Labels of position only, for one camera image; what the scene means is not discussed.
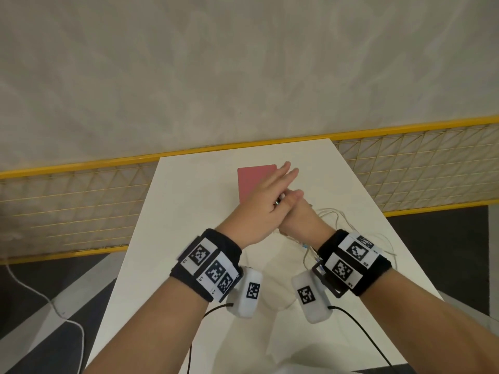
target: white table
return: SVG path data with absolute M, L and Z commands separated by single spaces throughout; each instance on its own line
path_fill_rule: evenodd
M 314 208 L 344 211 L 364 236 L 391 250 L 383 239 L 369 236 L 383 234 L 397 254 L 399 271 L 439 296 L 330 140 L 165 157 L 156 169 L 89 362 L 165 281 L 178 252 L 238 205 L 237 168 L 280 166 L 286 160 L 300 168 L 292 187 L 303 189 Z M 193 344 L 191 373 L 257 372 L 284 360 L 345 371 L 386 365 L 362 331 L 339 311 L 311 325 L 298 303 L 292 303 L 290 278 L 304 270 L 303 253 L 278 233 L 243 252 L 241 263 L 264 273 L 256 315 L 242 320 L 222 309 L 204 319 Z M 347 293 L 340 300 L 333 295 L 330 299 L 363 325 L 392 364 L 405 363 L 358 298 Z

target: concrete wall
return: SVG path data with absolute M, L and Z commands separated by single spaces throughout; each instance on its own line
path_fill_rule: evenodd
M 0 0 L 0 170 L 499 112 L 499 0 Z

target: pink card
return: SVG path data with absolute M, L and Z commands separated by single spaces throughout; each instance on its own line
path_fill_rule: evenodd
M 277 168 L 278 166 L 275 164 L 238 168 L 239 203 L 245 201 L 254 187 L 257 186 L 263 178 L 277 170 Z

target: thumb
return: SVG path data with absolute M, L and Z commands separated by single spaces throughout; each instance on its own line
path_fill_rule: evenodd
M 301 198 L 303 198 L 302 190 L 287 190 L 285 192 L 285 197 L 282 201 L 279 202 L 277 207 L 272 211 L 272 214 L 275 215 L 275 218 L 278 219 L 278 222 L 281 223 L 286 215 L 291 211 L 296 202 L 298 202 Z

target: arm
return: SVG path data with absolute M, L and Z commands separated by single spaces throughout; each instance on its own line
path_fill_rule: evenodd
M 336 232 L 304 199 L 279 230 L 316 250 Z M 496 336 L 397 271 L 383 274 L 360 300 L 417 372 L 499 372 Z
M 241 249 L 269 236 L 303 197 L 301 190 L 295 190 L 273 206 L 298 175 L 297 169 L 287 173 L 289 169 L 286 162 L 264 179 L 216 230 Z M 177 373 L 207 307 L 208 302 L 189 286 L 168 278 L 103 348 L 85 374 Z

